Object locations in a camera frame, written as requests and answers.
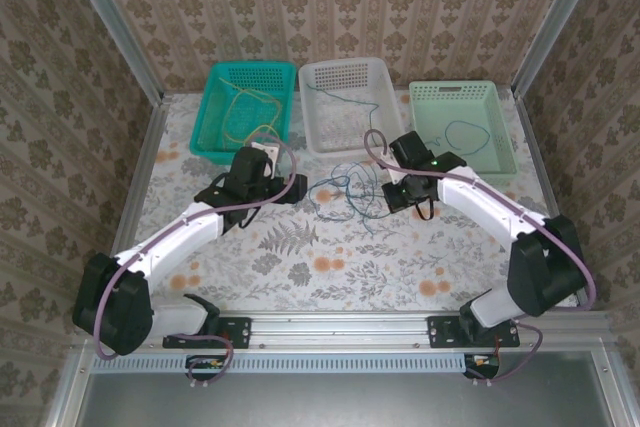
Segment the white plastic basket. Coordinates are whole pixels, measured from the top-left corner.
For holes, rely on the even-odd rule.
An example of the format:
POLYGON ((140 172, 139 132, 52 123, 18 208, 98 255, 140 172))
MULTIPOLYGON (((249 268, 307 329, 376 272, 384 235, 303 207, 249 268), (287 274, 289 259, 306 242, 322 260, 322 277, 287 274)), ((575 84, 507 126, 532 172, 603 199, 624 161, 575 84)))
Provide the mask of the white plastic basket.
POLYGON ((318 158, 365 158, 364 134, 405 133, 385 62, 358 57, 310 63, 298 71, 307 147, 318 158))

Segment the teal plastic basket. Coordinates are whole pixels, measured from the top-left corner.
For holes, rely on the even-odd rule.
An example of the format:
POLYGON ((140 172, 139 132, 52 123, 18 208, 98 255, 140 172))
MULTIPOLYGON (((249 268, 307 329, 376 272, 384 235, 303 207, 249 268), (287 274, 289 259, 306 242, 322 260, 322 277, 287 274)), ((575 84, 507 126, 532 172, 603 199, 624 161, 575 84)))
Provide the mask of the teal plastic basket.
POLYGON ((189 144, 193 155, 229 165, 254 134, 286 142, 296 67, 284 61, 215 64, 207 79, 189 144))

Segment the floral table cover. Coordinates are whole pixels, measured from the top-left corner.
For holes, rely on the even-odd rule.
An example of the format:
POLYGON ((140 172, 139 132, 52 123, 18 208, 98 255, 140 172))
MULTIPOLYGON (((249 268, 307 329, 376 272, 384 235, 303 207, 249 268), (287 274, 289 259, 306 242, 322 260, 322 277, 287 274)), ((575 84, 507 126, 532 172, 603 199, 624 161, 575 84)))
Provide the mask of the floral table cover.
POLYGON ((367 162, 345 168, 355 195, 346 200, 329 181, 343 168, 308 152, 299 110, 289 143, 310 196, 267 206, 206 244, 159 282, 154 300, 192 293, 225 311, 442 311, 506 278, 504 248, 459 211, 436 204, 423 221, 371 199, 387 176, 367 162))

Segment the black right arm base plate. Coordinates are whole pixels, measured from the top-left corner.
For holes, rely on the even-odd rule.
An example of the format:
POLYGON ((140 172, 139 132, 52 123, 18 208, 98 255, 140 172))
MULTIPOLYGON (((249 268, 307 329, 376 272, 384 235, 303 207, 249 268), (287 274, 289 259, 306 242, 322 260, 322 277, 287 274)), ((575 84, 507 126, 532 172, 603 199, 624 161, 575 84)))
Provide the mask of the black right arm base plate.
POLYGON ((427 326, 430 346, 434 349, 520 346, 518 329, 513 321, 487 328, 476 322, 467 324, 458 315, 430 316, 427 326))

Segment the aluminium frame post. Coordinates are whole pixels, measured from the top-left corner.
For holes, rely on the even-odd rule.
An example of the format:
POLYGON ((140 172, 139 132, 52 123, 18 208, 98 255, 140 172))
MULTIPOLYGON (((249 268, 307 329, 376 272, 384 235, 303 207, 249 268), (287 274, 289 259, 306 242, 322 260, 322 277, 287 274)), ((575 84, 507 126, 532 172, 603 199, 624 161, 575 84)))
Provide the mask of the aluminium frame post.
POLYGON ((553 0, 521 66, 511 83, 516 98, 523 97, 549 56, 579 0, 553 0))
POLYGON ((150 103, 161 104, 164 88, 115 0, 90 0, 150 103))

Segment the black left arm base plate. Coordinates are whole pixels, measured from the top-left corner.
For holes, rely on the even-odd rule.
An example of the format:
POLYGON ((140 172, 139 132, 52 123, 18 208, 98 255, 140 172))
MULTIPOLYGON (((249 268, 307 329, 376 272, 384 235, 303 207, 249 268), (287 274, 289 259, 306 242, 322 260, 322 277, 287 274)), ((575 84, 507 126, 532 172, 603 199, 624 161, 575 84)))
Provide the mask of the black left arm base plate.
POLYGON ((226 344, 218 340, 204 340, 202 336, 215 335, 229 341, 234 348, 247 349, 251 337, 252 321, 249 317, 217 317, 207 319, 201 329, 189 339, 168 336, 163 338, 166 349, 222 349, 226 344))

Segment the aluminium table side rail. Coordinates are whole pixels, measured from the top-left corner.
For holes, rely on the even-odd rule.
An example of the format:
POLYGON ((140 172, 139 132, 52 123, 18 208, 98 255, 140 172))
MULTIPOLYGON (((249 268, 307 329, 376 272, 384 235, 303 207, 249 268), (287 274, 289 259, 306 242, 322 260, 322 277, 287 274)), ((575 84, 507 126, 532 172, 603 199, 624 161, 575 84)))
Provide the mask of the aluminium table side rail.
POLYGON ((118 253, 134 245, 135 233, 142 215, 142 208, 153 172, 155 158, 164 134, 170 101, 170 96, 164 96, 152 109, 127 193, 124 210, 112 243, 110 251, 111 257, 116 256, 118 253))
MULTIPOLYGON (((548 213, 552 217, 555 217, 560 214, 560 209, 558 207, 558 203, 553 193, 551 182, 544 164, 544 159, 541 154, 541 150, 538 145, 531 121, 529 119, 524 100, 521 96, 514 95, 514 102, 515 102, 516 111, 519 115, 519 120, 520 120, 522 129, 525 135, 525 140, 529 147, 531 159, 536 170, 536 174, 538 177, 538 181, 540 183, 540 188, 546 203, 548 213)), ((595 303, 597 290, 595 287, 595 281, 594 281, 593 275, 590 272, 589 268, 586 266, 584 261, 582 261, 578 265, 578 267, 579 267, 579 271, 581 272, 584 278, 585 285, 582 289, 578 290, 575 293, 575 296, 577 298, 577 306, 576 307, 558 306, 556 307, 557 311, 586 312, 591 310, 595 303)))

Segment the mint green plastic basket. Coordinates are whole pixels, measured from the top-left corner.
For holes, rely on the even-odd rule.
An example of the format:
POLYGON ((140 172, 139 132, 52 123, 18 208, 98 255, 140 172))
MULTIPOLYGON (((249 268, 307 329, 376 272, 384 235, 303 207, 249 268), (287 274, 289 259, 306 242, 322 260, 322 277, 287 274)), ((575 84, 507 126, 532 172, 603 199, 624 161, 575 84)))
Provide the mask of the mint green plastic basket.
POLYGON ((414 81, 412 127, 438 156, 452 152, 498 186, 519 171, 497 87, 491 81, 414 81))

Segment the aluminium mounting rail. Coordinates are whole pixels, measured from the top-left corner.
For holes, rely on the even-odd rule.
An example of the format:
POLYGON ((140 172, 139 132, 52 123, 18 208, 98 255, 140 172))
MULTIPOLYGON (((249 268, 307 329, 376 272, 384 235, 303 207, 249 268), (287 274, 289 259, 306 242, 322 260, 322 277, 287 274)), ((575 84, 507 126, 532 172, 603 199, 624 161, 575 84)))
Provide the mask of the aluminium mounting rail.
MULTIPOLYGON (((453 312, 337 312, 337 313, 209 313, 189 300, 162 305, 152 316, 132 322, 134 337, 125 354, 163 347, 163 338, 189 339, 207 319, 249 317, 251 337, 247 349, 434 349, 430 346, 427 318, 457 315, 453 312)), ((534 343, 538 334, 548 348, 590 349, 614 342, 601 312, 551 312, 538 318, 513 321, 520 346, 534 343)))

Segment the grey metal front panel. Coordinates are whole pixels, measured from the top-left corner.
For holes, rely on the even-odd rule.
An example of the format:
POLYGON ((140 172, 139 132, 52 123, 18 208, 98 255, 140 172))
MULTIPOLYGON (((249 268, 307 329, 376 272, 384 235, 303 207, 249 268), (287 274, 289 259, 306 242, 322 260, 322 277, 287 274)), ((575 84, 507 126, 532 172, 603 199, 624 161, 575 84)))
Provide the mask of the grey metal front panel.
POLYGON ((536 355, 500 382, 463 373, 95 374, 74 354, 45 427, 640 427, 619 360, 536 355))

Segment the black connector board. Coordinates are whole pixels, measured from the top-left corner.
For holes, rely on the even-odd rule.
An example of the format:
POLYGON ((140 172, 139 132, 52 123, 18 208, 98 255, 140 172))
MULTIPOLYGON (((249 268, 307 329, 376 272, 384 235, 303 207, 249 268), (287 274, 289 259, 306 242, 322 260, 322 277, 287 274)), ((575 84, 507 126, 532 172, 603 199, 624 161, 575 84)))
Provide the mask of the black connector board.
POLYGON ((463 375, 471 380, 491 380, 498 375, 498 354, 465 354, 463 375))
POLYGON ((209 382, 215 378, 226 363, 225 355, 194 355, 185 360, 186 375, 197 382, 209 382))

